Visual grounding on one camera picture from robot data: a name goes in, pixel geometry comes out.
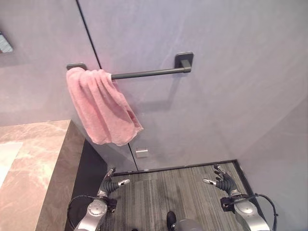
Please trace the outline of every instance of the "white sink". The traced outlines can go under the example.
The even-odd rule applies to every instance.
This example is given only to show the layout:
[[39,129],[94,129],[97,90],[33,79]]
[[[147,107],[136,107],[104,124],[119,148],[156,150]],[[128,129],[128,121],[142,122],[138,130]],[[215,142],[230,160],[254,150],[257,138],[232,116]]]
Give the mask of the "white sink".
[[0,188],[21,146],[22,142],[0,144]]

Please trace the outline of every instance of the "marble countertop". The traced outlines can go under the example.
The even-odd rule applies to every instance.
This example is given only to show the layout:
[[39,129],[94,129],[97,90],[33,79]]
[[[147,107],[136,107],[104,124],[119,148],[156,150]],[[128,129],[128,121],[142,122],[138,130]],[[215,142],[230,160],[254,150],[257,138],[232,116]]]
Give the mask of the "marble countertop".
[[0,231],[36,230],[70,123],[61,120],[0,127],[0,144],[23,143],[0,188]]

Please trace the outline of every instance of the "wall-mounted object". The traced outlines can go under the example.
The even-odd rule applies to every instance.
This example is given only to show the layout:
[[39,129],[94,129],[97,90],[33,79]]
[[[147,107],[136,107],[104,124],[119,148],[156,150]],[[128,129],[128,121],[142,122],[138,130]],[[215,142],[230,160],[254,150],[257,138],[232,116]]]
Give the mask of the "wall-mounted object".
[[13,48],[8,43],[8,41],[5,39],[3,34],[0,32],[0,53],[8,53],[12,51],[13,51]]
[[[192,52],[179,53],[175,56],[173,69],[142,71],[142,72],[124,73],[124,74],[112,74],[111,79],[158,76],[158,75],[168,75],[168,74],[175,74],[175,73],[188,73],[192,71],[192,64],[193,64],[193,53]],[[68,64],[66,66],[66,69],[69,70],[73,67],[81,67],[87,70],[87,66],[83,63]]]

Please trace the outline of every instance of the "black cable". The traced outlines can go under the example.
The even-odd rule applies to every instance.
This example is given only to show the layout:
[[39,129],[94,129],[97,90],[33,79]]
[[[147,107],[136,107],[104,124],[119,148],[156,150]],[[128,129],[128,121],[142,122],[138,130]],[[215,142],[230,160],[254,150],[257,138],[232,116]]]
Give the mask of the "black cable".
[[74,198],[69,202],[68,207],[67,207],[67,212],[66,212],[66,217],[67,217],[68,223],[69,223],[70,227],[71,227],[73,230],[75,229],[75,225],[73,224],[71,218],[69,217],[69,210],[70,210],[70,208],[71,208],[72,202],[73,202],[74,200],[80,198],[80,197],[87,197],[87,198],[89,198],[89,199],[103,201],[103,200],[101,200],[100,198],[97,198],[97,197],[94,197],[94,196],[88,196],[88,195],[80,195],[80,196],[74,197]]
[[273,231],[276,231],[278,214],[276,212],[276,207],[275,207],[274,203],[272,202],[272,200],[268,196],[263,195],[263,194],[257,194],[257,193],[255,193],[255,195],[252,195],[252,196],[247,196],[247,195],[242,194],[242,195],[231,197],[231,198],[232,199],[243,199],[243,200],[234,201],[234,202],[230,203],[229,205],[234,205],[234,204],[238,204],[238,203],[241,203],[241,202],[244,202],[244,201],[249,201],[250,199],[256,198],[257,196],[261,196],[261,197],[265,198],[270,203],[270,205],[273,207],[273,211],[274,211]]

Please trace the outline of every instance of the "marble ledge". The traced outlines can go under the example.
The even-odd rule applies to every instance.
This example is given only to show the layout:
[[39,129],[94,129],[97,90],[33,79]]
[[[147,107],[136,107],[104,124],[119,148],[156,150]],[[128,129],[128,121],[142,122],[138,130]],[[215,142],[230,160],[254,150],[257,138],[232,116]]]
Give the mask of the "marble ledge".
[[0,143],[23,142],[0,188],[0,231],[64,230],[84,140],[70,120],[0,127]]

